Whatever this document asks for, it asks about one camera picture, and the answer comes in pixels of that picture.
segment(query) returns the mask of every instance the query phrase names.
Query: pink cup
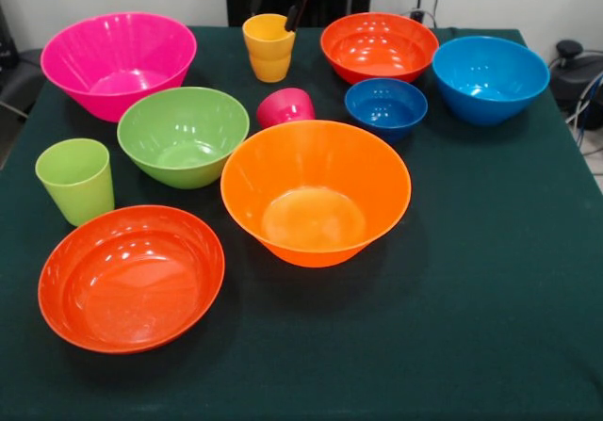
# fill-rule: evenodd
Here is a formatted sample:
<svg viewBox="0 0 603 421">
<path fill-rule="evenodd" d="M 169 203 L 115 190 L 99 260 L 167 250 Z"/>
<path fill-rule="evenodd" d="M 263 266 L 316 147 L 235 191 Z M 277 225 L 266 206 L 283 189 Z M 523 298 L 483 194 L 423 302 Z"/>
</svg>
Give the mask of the pink cup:
<svg viewBox="0 0 603 421">
<path fill-rule="evenodd" d="M 302 89 L 279 89 L 257 108 L 257 121 L 263 129 L 295 120 L 315 120 L 310 95 Z"/>
<path fill-rule="evenodd" d="M 117 122 L 136 101 L 180 87 L 196 51 L 192 32 L 174 19 L 110 13 L 55 35 L 41 54 L 41 68 L 92 115 Z"/>
</svg>

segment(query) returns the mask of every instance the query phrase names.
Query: dark green tablecloth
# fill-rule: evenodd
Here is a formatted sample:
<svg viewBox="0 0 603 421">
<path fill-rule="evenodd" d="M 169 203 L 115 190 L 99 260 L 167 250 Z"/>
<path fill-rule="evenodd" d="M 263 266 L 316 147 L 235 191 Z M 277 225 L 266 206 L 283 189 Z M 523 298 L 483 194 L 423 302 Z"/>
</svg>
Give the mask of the dark green tablecloth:
<svg viewBox="0 0 603 421">
<path fill-rule="evenodd" d="M 186 85 L 252 117 L 275 89 L 306 89 L 346 121 L 347 85 L 301 30 L 286 81 L 255 80 L 239 29 L 194 28 Z M 477 30 L 438 31 L 441 41 Z M 516 31 L 482 33 L 521 40 Z M 603 198 L 551 95 L 503 125 L 452 118 L 431 72 L 428 117 L 397 149 L 411 206 L 345 265 L 284 264 L 228 217 L 220 188 L 180 191 L 140 172 L 116 126 L 47 84 L 0 175 L 0 417 L 47 419 L 508 419 L 603 417 Z M 71 228 L 34 175 L 64 138 L 111 151 L 118 206 L 193 212 L 220 236 L 226 278 L 209 313 L 157 350 L 105 356 L 42 320 L 41 266 Z"/>
</svg>

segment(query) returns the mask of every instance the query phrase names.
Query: blue bowl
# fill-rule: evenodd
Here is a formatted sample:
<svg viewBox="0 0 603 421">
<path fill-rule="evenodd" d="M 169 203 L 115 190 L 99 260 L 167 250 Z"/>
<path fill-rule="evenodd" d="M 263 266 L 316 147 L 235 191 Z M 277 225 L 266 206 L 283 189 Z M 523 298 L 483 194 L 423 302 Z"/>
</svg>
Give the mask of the blue bowl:
<svg viewBox="0 0 603 421">
<path fill-rule="evenodd" d="M 390 144 L 408 135 L 427 113 L 423 93 L 398 79 L 374 78 L 352 85 L 345 102 L 360 127 Z"/>
<path fill-rule="evenodd" d="M 544 61 L 509 40 L 466 37 L 443 44 L 433 72 L 444 101 L 462 120 L 499 124 L 524 108 L 548 86 Z"/>
</svg>

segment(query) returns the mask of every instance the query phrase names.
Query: orange bowl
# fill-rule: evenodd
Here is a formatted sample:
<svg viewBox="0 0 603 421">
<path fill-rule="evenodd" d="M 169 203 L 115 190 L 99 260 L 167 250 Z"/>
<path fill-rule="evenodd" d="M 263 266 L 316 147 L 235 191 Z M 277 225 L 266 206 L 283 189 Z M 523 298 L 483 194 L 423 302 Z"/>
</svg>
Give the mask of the orange bowl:
<svg viewBox="0 0 603 421">
<path fill-rule="evenodd" d="M 213 231 L 166 206 L 118 209 L 65 237 L 38 286 L 41 313 L 64 340 L 132 353 L 165 344 L 207 311 L 224 276 Z"/>
<path fill-rule="evenodd" d="M 294 121 L 239 145 L 224 167 L 221 194 L 233 219 L 275 255 L 327 267 L 398 223 L 411 178 L 399 155 L 363 129 Z"/>
<path fill-rule="evenodd" d="M 439 43 L 425 25 L 390 13 L 358 13 L 329 24 L 322 52 L 344 80 L 371 77 L 412 82 L 432 63 Z"/>
</svg>

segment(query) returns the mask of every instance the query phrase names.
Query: bowl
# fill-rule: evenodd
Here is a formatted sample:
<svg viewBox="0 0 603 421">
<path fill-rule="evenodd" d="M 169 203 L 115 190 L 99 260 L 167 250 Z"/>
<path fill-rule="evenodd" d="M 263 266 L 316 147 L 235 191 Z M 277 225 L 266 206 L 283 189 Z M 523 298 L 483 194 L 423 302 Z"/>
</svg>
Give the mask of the bowl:
<svg viewBox="0 0 603 421">
<path fill-rule="evenodd" d="M 549 80 L 540 57 L 501 38 L 451 40 L 435 53 L 432 67 L 452 113 L 484 126 L 517 115 L 546 89 Z"/>
<path fill-rule="evenodd" d="M 221 178 L 226 209 L 272 253 L 302 267 L 342 263 L 401 219 L 411 179 L 384 141 L 335 121 L 292 121 L 248 138 Z"/>
<path fill-rule="evenodd" d="M 360 127 L 390 144 L 406 137 L 427 113 L 421 90 L 398 79 L 368 79 L 352 85 L 345 103 Z"/>
<path fill-rule="evenodd" d="M 182 87 L 132 105 L 117 127 L 123 151 L 145 173 L 175 188 L 216 181 L 249 132 L 245 107 L 216 89 Z"/>
<path fill-rule="evenodd" d="M 358 13 L 327 26 L 320 47 L 351 84 L 371 77 L 412 82 L 432 63 L 438 41 L 425 25 L 404 16 Z"/>
<path fill-rule="evenodd" d="M 209 309 L 224 277 L 213 231 L 158 205 L 125 207 L 73 230 L 38 286 L 50 328 L 75 346 L 133 353 L 173 340 Z"/>
<path fill-rule="evenodd" d="M 313 120 L 316 116 L 310 95 L 302 89 L 279 89 L 257 108 L 257 122 L 263 129 L 295 120 Z"/>
<path fill-rule="evenodd" d="M 89 113 L 117 122 L 139 99 L 180 87 L 196 52 L 194 35 L 174 19 L 111 13 L 60 31 L 44 48 L 41 68 Z"/>
</svg>

